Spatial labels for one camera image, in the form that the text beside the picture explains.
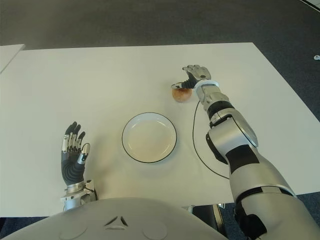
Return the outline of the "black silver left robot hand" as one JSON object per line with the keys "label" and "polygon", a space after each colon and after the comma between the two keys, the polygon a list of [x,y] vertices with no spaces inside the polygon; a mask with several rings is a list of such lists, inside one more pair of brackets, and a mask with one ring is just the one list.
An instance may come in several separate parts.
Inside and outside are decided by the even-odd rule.
{"label": "black silver left robot hand", "polygon": [[65,131],[61,146],[61,174],[67,186],[84,181],[84,171],[91,145],[83,144],[86,133],[74,121]]}

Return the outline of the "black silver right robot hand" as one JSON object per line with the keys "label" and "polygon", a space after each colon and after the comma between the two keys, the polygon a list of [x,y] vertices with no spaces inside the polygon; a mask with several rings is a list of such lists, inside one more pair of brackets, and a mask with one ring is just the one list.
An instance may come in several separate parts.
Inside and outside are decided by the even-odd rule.
{"label": "black silver right robot hand", "polygon": [[193,89],[195,85],[202,80],[211,80],[211,74],[208,69],[200,65],[188,65],[182,68],[188,76],[183,82],[177,82],[171,86],[172,89]]}

